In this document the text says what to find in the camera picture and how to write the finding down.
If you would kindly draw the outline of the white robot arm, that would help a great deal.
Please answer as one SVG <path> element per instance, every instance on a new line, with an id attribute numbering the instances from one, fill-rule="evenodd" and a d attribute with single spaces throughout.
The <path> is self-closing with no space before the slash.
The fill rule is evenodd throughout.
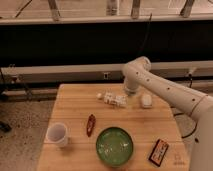
<path id="1" fill-rule="evenodd" d="M 145 57 L 123 65 L 124 91 L 133 95 L 140 86 L 187 114 L 197 123 L 189 171 L 213 171 L 213 97 L 150 72 Z"/>

